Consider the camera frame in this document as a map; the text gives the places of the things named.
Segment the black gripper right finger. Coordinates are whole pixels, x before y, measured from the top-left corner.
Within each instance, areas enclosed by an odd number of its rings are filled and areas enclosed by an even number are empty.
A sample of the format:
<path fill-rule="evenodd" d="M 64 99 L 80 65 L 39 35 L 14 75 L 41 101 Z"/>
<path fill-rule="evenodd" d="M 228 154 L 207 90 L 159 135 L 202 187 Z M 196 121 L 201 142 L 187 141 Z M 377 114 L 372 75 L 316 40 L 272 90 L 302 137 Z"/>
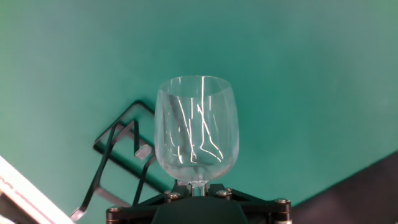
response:
<path fill-rule="evenodd" d="M 292 224 L 290 200 L 263 200 L 223 184 L 207 184 L 207 196 L 236 202 L 248 223 Z"/>

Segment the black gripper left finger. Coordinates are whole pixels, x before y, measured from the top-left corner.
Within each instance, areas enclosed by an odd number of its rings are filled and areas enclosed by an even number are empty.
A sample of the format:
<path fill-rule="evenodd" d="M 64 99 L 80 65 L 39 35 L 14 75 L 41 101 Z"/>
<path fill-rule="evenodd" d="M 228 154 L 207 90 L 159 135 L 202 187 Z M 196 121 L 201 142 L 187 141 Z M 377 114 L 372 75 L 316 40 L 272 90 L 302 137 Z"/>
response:
<path fill-rule="evenodd" d="M 166 191 L 131 207 L 111 207 L 106 210 L 106 224 L 134 223 L 153 219 L 158 209 L 169 203 L 190 197 L 190 184 L 176 183 L 172 190 Z"/>

